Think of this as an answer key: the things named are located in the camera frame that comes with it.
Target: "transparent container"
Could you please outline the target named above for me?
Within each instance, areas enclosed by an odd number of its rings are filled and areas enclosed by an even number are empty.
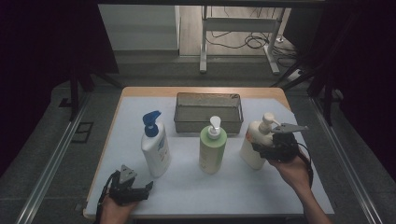
[[[244,121],[239,94],[179,92],[175,110],[177,133],[200,133],[210,125],[210,118],[219,116],[221,128],[238,134]]]

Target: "white wall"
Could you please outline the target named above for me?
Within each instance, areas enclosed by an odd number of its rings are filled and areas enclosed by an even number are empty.
[[[113,50],[178,49],[178,6],[99,5]]]

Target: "wooden floor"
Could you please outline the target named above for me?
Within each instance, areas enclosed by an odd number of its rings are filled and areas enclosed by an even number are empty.
[[[267,18],[275,19],[280,12],[280,8],[268,7],[208,7],[208,17],[236,17],[236,18]],[[279,35],[282,35],[285,24],[288,20],[290,9],[287,8],[283,17]],[[196,56],[200,54],[202,39],[202,8],[201,7],[180,7],[180,56]],[[264,55],[263,48],[252,49],[249,46],[234,49],[244,45],[250,33],[233,32],[223,35],[224,32],[207,32],[206,49],[207,55]],[[221,44],[227,47],[213,45],[208,41]],[[260,44],[254,40],[249,42],[251,46],[258,47]]]

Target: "green bottle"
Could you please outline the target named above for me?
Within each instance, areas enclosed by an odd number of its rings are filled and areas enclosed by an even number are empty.
[[[212,175],[221,166],[227,133],[220,128],[218,116],[210,118],[210,124],[201,130],[199,164],[204,172]]]

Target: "bottle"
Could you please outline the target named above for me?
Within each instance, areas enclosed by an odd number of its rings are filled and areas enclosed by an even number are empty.
[[[252,143],[265,145],[267,147],[273,146],[271,133],[271,124],[275,122],[273,113],[265,113],[262,120],[256,120],[249,123],[244,142],[242,144],[239,155],[244,161],[254,170],[260,170],[264,165],[266,159],[260,157],[260,153],[253,150]]]
[[[156,110],[143,116],[146,127],[142,136],[142,151],[154,177],[163,175],[171,160],[165,127],[162,122],[155,121],[160,115],[161,112]]]
[[[212,175],[221,166],[227,133],[220,128],[218,116],[210,118],[210,124],[201,130],[199,164],[204,172]]]

